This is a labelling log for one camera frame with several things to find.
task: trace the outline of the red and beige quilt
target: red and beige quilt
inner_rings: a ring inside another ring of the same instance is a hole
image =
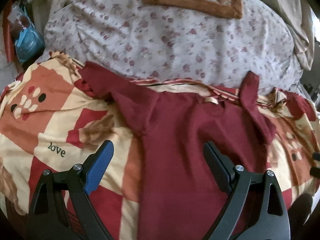
[[[114,239],[137,238],[143,148],[126,127],[113,102],[93,98],[77,72],[83,65],[68,55],[52,53],[49,61],[33,64],[20,81],[8,86],[0,102],[0,206],[22,236],[28,207],[44,169],[69,170],[109,139],[115,146],[98,189],[90,195],[101,220]],[[211,87],[200,81],[176,79],[133,81],[157,92],[190,92],[219,104],[239,104],[238,90]],[[320,151],[320,125],[309,101],[294,93],[274,90],[259,96],[257,106],[276,126],[269,146],[268,168],[279,181],[287,208],[304,192],[314,194],[310,177]],[[71,220],[74,210],[64,196]]]

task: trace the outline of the white floral sheet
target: white floral sheet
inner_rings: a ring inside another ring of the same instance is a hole
[[[260,0],[243,0],[241,20],[142,0],[74,0],[49,20],[45,42],[131,78],[238,87],[252,70],[267,94],[302,75],[286,24]]]

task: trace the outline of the black clamp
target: black clamp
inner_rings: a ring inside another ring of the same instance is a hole
[[[313,153],[312,158],[313,158],[315,161],[320,162],[320,153]],[[320,179],[320,168],[312,167],[312,168],[310,169],[310,175],[313,176],[313,177],[315,177],[315,178]]]
[[[113,240],[88,197],[98,188],[113,151],[112,142],[106,140],[95,154],[69,171],[43,171],[29,208],[27,240]],[[71,227],[62,190],[69,191],[83,234]]]
[[[202,240],[289,240],[288,213],[274,172],[260,174],[235,166],[213,142],[204,144],[203,153],[228,200]],[[250,190],[257,194],[250,220],[241,233],[232,235]]]

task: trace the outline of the red shirt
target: red shirt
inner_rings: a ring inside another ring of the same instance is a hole
[[[212,140],[235,165],[265,172],[276,129],[256,106],[254,73],[241,84],[241,106],[205,102],[196,93],[157,93],[92,62],[79,73],[97,98],[113,98],[143,141],[139,240],[200,240],[217,218],[227,195],[203,157],[205,142]]]

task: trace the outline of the blue clamp grip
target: blue clamp grip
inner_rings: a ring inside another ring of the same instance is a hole
[[[99,183],[106,172],[106,169],[113,157],[114,147],[113,143],[109,140],[104,141],[100,146],[96,154],[98,157],[90,167],[86,176],[86,183],[84,185],[84,191],[87,195],[96,190]]]

